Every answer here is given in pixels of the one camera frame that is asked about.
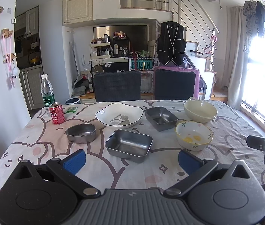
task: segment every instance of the green packet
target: green packet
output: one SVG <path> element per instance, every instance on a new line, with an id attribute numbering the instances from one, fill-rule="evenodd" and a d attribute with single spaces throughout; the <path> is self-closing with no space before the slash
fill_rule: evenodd
<path id="1" fill-rule="evenodd" d="M 77 112 L 76 106 L 66 107 L 66 109 L 64 110 L 64 113 L 75 113 L 75 112 Z"/>

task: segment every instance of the cream bowl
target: cream bowl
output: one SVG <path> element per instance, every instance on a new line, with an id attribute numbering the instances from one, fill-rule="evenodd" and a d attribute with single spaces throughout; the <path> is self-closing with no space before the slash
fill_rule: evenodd
<path id="1" fill-rule="evenodd" d="M 201 123 L 186 121 L 175 128 L 178 143 L 191 151 L 201 151 L 213 140 L 213 132 Z"/>
<path id="2" fill-rule="evenodd" d="M 113 130 L 129 128 L 142 118 L 144 110 L 138 106 L 112 103 L 96 113 L 96 119 Z"/>
<path id="3" fill-rule="evenodd" d="M 215 118 L 218 111 L 210 103 L 206 101 L 197 100 L 190 97 L 188 101 L 183 104 L 186 115 L 195 122 L 207 123 Z"/>

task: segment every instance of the rectangular metal tray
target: rectangular metal tray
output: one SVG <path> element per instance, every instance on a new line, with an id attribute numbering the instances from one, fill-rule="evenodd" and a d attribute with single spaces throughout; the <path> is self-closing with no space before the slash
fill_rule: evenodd
<path id="1" fill-rule="evenodd" d="M 177 116 L 162 106 L 146 109 L 145 116 L 157 131 L 174 128 L 178 120 Z"/>
<path id="2" fill-rule="evenodd" d="M 109 154 L 133 162 L 143 162 L 149 152 L 153 138 L 146 134 L 118 129 L 106 141 Z"/>

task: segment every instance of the tablecloth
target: tablecloth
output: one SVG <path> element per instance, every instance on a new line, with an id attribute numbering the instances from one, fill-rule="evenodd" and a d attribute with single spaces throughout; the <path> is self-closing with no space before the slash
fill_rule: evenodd
<path id="1" fill-rule="evenodd" d="M 258 181 L 265 182 L 264 155 L 246 145 L 248 135 L 260 134 L 234 110 L 220 101 L 209 101 L 218 110 L 215 120 L 207 123 L 214 132 L 214 139 L 202 151 L 193 151 L 200 159 L 213 158 L 221 164 L 231 164 L 235 159 L 243 159 Z M 125 104 L 139 106 L 144 110 L 152 107 L 165 107 L 180 120 L 190 120 L 180 100 L 128 101 Z M 164 190 L 188 174 L 179 166 L 178 155 L 181 146 L 175 130 L 158 132 L 143 114 L 136 125 L 128 128 L 153 137 L 151 149 L 143 163 L 134 163 L 111 156 L 104 143 L 113 130 L 96 120 L 95 114 L 111 103 L 78 104 L 77 112 L 65 114 L 66 121 L 54 125 L 45 109 L 40 110 L 22 130 L 15 141 L 7 148 L 0 159 L 0 189 L 20 160 L 29 159 L 33 164 L 45 164 L 55 157 L 63 159 L 78 149 L 86 153 L 85 166 L 76 174 L 79 178 L 104 192 L 106 188 Z M 65 130 L 80 123 L 96 126 L 97 138 L 90 144 L 80 145 L 68 141 Z"/>

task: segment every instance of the water bottle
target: water bottle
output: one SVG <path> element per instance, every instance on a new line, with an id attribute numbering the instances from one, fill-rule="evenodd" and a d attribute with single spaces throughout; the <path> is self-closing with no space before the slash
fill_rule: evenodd
<path id="1" fill-rule="evenodd" d="M 49 106 L 55 102 L 54 99 L 54 93 L 53 93 L 53 87 L 48 80 L 48 74 L 42 75 L 42 85 L 40 87 L 40 90 L 42 92 L 44 105 L 46 107 L 46 112 L 49 117 L 51 117 Z"/>

